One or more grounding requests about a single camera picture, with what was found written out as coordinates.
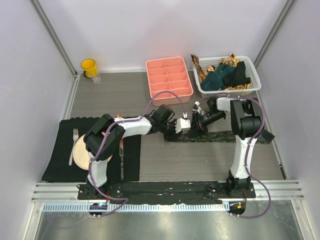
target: white connector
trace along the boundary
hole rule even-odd
[[[190,129],[190,127],[191,127],[190,120],[179,118],[176,121],[175,132],[180,133],[182,131],[183,134],[186,134],[187,131]]]

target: white laundry basket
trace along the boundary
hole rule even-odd
[[[200,66],[205,70],[209,65],[218,66],[221,58],[229,58],[228,56],[218,56],[218,57],[204,57],[199,58]],[[198,72],[195,66],[193,66],[193,72],[195,77],[195,83],[198,86],[198,89],[201,93],[201,96],[204,98],[212,94],[222,94],[228,93],[232,96],[246,96],[252,93],[253,91],[258,91],[261,88],[260,78],[258,76],[257,70],[247,56],[236,56],[236,59],[239,61],[244,61],[245,64],[245,75],[248,78],[251,78],[251,88],[250,89],[237,89],[237,90],[221,90],[221,91],[204,91],[200,87],[200,81],[198,78]]]

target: black placemat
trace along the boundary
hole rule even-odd
[[[99,117],[76,117],[62,120],[59,124],[51,159],[42,180],[47,182],[84,182],[88,171],[78,167],[75,162],[69,166],[69,157],[73,146],[73,129],[78,129],[79,137],[86,134]],[[126,137],[123,141],[123,176],[121,180],[121,160],[119,151],[113,154],[108,163],[107,178],[112,182],[139,181],[141,135]]]

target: yellow mug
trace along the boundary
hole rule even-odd
[[[94,78],[98,75],[98,67],[96,65],[95,60],[86,59],[81,63],[81,67],[83,68],[83,75],[86,78]]]

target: fork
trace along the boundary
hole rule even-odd
[[[75,144],[76,144],[76,141],[78,140],[79,138],[79,133],[78,133],[78,128],[74,128],[73,129],[73,146],[72,146],[72,150],[71,150],[71,154],[70,154],[70,158],[69,158],[69,166],[71,166],[72,164],[72,159],[74,158],[74,147],[75,147]]]

